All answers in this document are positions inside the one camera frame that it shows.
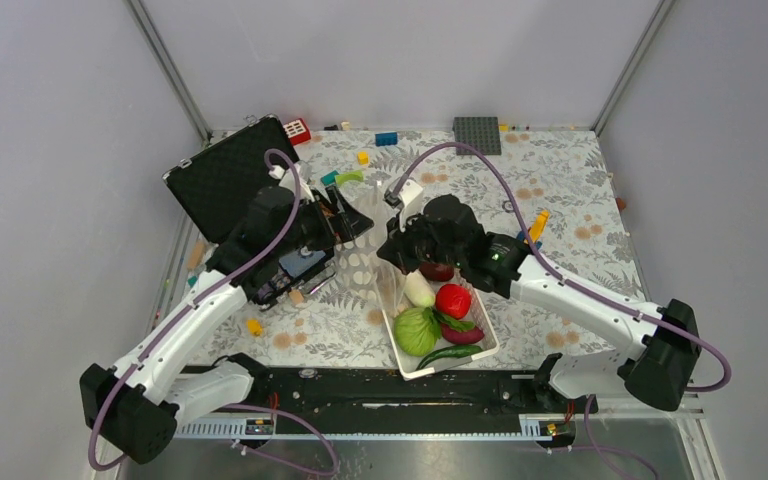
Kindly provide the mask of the green cabbage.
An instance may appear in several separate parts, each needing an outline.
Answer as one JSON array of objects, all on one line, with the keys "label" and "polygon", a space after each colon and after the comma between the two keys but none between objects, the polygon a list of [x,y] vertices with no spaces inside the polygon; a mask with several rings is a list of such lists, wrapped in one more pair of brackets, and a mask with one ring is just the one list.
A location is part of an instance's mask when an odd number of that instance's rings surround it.
[{"label": "green cabbage", "polygon": [[396,344],[406,354],[422,357],[430,353],[441,337],[431,307],[404,310],[394,320]]}]

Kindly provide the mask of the clear zip top bag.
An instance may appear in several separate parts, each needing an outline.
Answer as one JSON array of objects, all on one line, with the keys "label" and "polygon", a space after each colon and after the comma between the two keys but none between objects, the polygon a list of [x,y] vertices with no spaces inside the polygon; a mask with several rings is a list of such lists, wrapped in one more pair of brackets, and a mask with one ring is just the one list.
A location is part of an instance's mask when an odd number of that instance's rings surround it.
[{"label": "clear zip top bag", "polygon": [[387,239],[387,222],[392,217],[380,185],[367,189],[351,205],[373,221],[373,226],[352,242],[335,248],[338,283],[351,293],[377,304],[393,318],[408,304],[403,298],[403,276],[382,261],[378,249]]}]

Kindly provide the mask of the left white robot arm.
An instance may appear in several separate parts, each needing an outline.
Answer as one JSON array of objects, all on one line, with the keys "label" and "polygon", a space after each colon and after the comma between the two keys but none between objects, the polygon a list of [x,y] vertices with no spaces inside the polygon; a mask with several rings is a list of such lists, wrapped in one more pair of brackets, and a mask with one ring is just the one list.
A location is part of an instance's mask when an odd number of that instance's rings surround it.
[{"label": "left white robot arm", "polygon": [[264,407],[268,381],[239,364],[201,374],[181,390],[173,384],[218,326],[255,299],[283,257],[332,250],[374,224],[334,186],[324,193],[270,186],[255,194],[196,285],[159,326],[112,366],[92,364],[80,376],[90,466],[106,471],[126,458],[145,464],[181,425],[229,404]]}]

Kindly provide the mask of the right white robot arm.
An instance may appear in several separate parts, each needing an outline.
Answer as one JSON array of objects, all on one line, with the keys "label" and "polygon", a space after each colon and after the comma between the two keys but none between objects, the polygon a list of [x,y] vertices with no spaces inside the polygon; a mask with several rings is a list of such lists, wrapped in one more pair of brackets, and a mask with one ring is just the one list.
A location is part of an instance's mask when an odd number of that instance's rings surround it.
[{"label": "right white robot arm", "polygon": [[673,299],[665,306],[634,301],[558,265],[543,265],[521,240],[487,232],[473,210],[453,195],[410,213],[402,200],[387,223],[380,259],[403,273],[423,263],[453,267],[475,289],[531,303],[565,317],[607,341],[605,354],[552,354],[533,386],[535,402],[557,412],[572,399],[627,391],[667,412],[678,409],[701,348],[693,309]]}]

